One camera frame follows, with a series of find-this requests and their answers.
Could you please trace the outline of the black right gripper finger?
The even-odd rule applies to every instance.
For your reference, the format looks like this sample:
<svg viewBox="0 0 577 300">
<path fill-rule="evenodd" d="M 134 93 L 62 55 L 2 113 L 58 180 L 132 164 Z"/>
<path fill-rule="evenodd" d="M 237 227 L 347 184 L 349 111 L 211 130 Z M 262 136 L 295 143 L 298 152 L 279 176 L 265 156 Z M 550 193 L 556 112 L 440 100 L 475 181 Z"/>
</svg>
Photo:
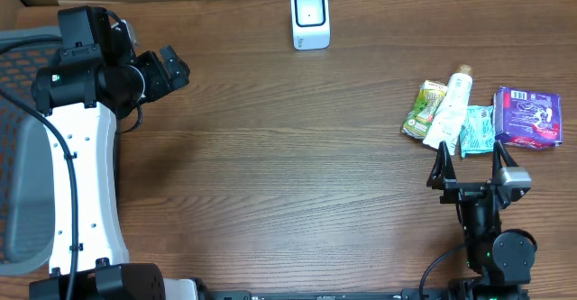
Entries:
<svg viewBox="0 0 577 300">
<path fill-rule="evenodd" d="M 447 185 L 456 182 L 457 179 L 447 144 L 445 141 L 441 141 L 437 149 L 435 164 L 426 181 L 426 185 L 433 189 L 445 190 Z"/>
<path fill-rule="evenodd" d="M 509 154 L 501 141 L 495 141 L 492 152 L 492 176 L 490 178 L 492 185 L 501 185 L 498 179 L 498 173 L 499 170 L 504 167 L 518 167 L 518 164 Z"/>
</svg>

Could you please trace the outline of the green tea packet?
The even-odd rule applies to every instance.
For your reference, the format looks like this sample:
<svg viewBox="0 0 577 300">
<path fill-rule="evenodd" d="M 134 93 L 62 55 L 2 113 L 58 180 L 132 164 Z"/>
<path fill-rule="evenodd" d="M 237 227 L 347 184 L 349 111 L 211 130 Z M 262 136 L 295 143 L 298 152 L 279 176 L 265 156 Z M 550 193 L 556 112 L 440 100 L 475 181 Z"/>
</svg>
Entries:
<svg viewBox="0 0 577 300">
<path fill-rule="evenodd" d="M 415 103 L 401 126 L 401 132 L 423 140 L 433 122 L 438 106 L 448 87 L 440 82 L 426 80 L 419 88 Z"/>
</svg>

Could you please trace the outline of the teal snack packet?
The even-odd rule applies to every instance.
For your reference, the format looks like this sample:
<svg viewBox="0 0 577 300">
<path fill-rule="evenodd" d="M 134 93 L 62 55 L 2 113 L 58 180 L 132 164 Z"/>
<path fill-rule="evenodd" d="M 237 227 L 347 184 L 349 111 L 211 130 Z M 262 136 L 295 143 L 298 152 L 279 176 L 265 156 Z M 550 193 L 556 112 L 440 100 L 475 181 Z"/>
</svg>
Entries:
<svg viewBox="0 0 577 300">
<path fill-rule="evenodd" d="M 493 152 L 493 106 L 470 105 L 459 135 L 461 156 Z"/>
</svg>

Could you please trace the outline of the grey plastic mesh basket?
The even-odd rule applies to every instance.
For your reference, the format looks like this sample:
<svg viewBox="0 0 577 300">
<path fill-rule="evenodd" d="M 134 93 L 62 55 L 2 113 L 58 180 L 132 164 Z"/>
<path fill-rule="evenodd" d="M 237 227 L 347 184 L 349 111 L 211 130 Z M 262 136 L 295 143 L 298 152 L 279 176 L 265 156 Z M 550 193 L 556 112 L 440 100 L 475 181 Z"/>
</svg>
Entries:
<svg viewBox="0 0 577 300">
<path fill-rule="evenodd" d="M 1 89 L 33 108 L 31 86 L 58 45 L 44 42 L 1 55 Z M 48 262 L 54 233 L 52 159 L 39 121 L 1 99 L 1 274 L 28 274 Z"/>
</svg>

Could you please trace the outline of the white cosmetic tube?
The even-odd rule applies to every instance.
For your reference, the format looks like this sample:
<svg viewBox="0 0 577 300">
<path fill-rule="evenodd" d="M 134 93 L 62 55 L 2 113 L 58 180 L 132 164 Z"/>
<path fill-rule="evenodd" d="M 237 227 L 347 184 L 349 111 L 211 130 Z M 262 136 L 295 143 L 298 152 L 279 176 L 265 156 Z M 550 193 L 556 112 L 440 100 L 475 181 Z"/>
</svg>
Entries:
<svg viewBox="0 0 577 300">
<path fill-rule="evenodd" d="M 450 76 L 446 95 L 438 106 L 423 143 L 437 149 L 444 141 L 454 155 L 459 134 L 467 114 L 472 90 L 472 67 L 462 64 Z"/>
</svg>

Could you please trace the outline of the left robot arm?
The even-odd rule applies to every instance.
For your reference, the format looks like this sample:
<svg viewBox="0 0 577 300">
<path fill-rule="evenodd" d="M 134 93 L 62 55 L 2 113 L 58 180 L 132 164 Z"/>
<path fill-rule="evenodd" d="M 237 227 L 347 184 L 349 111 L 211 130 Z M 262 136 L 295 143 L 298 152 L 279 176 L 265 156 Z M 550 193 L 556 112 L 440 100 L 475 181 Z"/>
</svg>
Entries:
<svg viewBox="0 0 577 300">
<path fill-rule="evenodd" d="M 118 122 L 186 86 L 174 49 L 136 54 L 128 25 L 103 7 L 58 13 L 62 49 L 32 87 L 48 134 L 55 223 L 50 276 L 32 299 L 195 299 L 189 278 L 165 278 L 130 260 L 118 219 L 114 147 Z"/>
</svg>

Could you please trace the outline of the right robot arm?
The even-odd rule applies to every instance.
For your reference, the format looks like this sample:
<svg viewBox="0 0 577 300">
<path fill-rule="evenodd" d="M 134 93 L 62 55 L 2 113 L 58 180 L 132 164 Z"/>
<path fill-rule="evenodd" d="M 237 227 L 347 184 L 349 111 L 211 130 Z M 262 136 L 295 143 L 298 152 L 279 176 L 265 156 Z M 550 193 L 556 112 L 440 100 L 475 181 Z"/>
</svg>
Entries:
<svg viewBox="0 0 577 300">
<path fill-rule="evenodd" d="M 418 296 L 421 299 L 528 299 L 528 291 L 522 286 L 531 280 L 536 239 L 521 229 L 502 229 L 499 216 L 501 210 L 519 201 L 532 187 L 528 171 L 496 141 L 491 178 L 484 182 L 459 182 L 447 144 L 442 141 L 426 185 L 443 192 L 442 204 L 455 206 L 463 229 L 463 244 L 448 250 L 427 267 L 419 281 Z M 443 291 L 426 291 L 426 278 L 432 269 L 460 250 L 466 251 L 467 268 L 477 276 L 453 279 Z"/>
</svg>

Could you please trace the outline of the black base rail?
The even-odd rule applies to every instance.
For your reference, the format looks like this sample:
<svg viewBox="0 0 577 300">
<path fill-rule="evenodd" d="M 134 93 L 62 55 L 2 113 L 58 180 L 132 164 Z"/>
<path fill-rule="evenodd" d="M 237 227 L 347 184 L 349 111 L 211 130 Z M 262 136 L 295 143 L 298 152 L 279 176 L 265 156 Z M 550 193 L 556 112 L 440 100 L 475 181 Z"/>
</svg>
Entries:
<svg viewBox="0 0 577 300">
<path fill-rule="evenodd" d="M 417 288 L 405 288 L 398 292 L 285 292 L 252 293 L 247 290 L 211 290 L 200 278 L 194 278 L 198 298 L 205 300 L 457 300 L 457 299 L 519 299 L 530 300 L 526 289 L 491 293 L 481 289 L 478 295 L 458 295 L 455 288 L 426 288 L 420 295 Z"/>
</svg>

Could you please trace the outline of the purple snack packet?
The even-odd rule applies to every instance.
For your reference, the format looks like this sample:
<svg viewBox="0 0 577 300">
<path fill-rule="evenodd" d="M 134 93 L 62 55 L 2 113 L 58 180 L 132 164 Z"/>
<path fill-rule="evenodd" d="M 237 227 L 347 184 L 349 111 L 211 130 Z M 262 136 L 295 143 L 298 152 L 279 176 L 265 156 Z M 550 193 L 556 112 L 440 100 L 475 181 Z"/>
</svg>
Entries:
<svg viewBox="0 0 577 300">
<path fill-rule="evenodd" d="M 500 87 L 493 96 L 495 139 L 542 150 L 563 143 L 562 100 L 558 94 Z"/>
</svg>

